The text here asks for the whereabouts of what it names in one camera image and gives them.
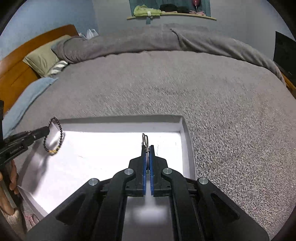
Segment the person's left hand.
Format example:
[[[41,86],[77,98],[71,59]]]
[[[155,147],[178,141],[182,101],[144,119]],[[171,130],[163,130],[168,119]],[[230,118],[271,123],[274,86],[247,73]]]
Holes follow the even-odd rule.
[[[1,180],[4,180],[4,183],[9,192],[13,192],[15,195],[19,194],[17,186],[18,173],[14,160],[11,160],[4,166],[4,168],[1,169]]]

